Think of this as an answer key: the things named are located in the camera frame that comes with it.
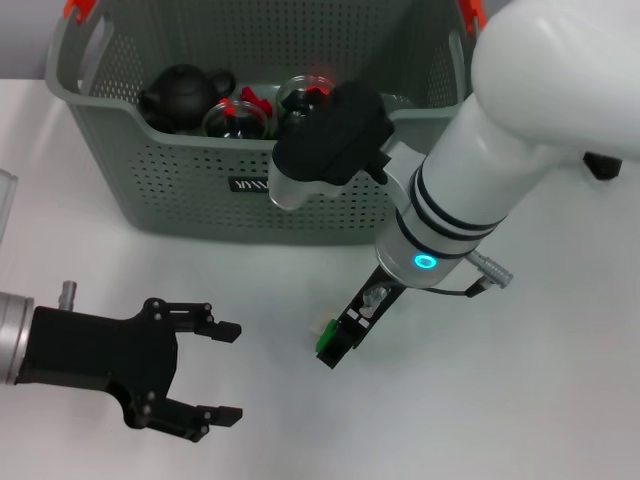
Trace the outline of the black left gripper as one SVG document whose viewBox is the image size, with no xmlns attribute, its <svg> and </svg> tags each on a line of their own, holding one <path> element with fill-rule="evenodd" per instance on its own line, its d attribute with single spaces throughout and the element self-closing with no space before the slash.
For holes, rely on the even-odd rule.
<svg viewBox="0 0 640 480">
<path fill-rule="evenodd" d="M 175 331 L 233 343 L 242 327 L 216 320 L 210 303 L 150 298 L 125 320 L 38 307 L 17 381 L 105 392 L 127 426 L 197 443 L 211 427 L 232 427 L 243 410 L 167 398 L 177 366 Z"/>
</svg>

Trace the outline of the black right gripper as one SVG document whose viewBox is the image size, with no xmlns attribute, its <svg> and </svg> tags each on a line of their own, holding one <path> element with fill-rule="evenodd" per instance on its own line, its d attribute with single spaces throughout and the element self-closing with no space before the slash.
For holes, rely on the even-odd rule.
<svg viewBox="0 0 640 480">
<path fill-rule="evenodd" d="M 337 331 L 346 339 L 319 341 L 316 345 L 317 359 L 334 369 L 347 353 L 361 343 L 369 329 L 405 290 L 405 286 L 378 266 L 337 320 Z"/>
</svg>

